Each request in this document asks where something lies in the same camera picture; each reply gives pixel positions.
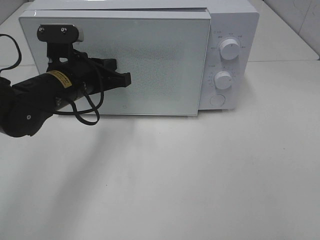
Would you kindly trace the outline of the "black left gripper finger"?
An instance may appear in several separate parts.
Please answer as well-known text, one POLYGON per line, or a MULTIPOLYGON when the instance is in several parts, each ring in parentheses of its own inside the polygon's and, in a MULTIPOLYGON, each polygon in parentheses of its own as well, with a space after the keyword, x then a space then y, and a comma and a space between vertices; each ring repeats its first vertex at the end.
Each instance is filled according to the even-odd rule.
POLYGON ((102 76, 102 85, 103 85, 104 91, 108 91, 116 88, 126 88, 132 83, 131 74, 129 72, 127 73, 116 72, 117 70, 116 59, 95 58, 94 62, 96 63, 97 69, 99 70, 102 76))
POLYGON ((41 24, 37 38, 46 43, 76 43, 84 41, 84 33, 74 24, 41 24))

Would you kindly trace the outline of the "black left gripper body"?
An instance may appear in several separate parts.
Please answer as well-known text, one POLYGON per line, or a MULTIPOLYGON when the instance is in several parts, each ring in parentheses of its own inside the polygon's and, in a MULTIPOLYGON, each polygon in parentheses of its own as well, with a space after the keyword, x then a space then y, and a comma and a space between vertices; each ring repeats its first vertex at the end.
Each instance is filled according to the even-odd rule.
POLYGON ((95 61, 85 52, 73 48, 72 43, 47 44, 47 74, 62 80, 66 89, 84 91, 88 95, 99 93, 104 99, 104 68, 102 61, 95 61))

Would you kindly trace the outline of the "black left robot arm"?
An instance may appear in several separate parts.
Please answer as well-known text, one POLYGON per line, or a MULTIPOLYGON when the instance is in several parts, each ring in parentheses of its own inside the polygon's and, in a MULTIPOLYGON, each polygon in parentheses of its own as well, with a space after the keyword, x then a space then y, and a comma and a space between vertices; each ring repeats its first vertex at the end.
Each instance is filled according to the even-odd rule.
POLYGON ((41 24, 36 35, 47 45, 47 70, 16 84, 1 77, 1 133, 31 137, 53 115, 74 116, 88 126, 97 124, 82 115, 94 113, 99 120, 105 92, 128 87, 131 74, 118 73, 116 59, 90 58, 74 49, 81 39, 73 24, 41 24))

